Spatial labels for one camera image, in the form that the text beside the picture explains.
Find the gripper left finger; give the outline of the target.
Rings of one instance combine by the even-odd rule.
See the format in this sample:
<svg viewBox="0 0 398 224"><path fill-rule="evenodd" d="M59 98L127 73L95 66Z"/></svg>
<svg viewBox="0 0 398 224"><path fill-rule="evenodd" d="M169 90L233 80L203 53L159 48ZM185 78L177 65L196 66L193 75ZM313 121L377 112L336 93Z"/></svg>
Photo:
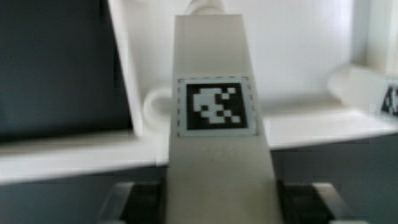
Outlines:
<svg viewBox="0 0 398 224"><path fill-rule="evenodd" d="M97 224L166 224L166 182L120 182L107 195Z"/></svg>

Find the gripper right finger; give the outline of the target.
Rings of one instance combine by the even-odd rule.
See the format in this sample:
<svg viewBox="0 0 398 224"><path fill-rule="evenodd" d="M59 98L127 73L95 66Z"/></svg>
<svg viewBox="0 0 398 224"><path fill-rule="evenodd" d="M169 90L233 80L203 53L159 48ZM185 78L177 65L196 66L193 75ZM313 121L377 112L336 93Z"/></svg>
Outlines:
<svg viewBox="0 0 398 224"><path fill-rule="evenodd" d="M285 224L336 224L356 220L331 183L278 182Z"/></svg>

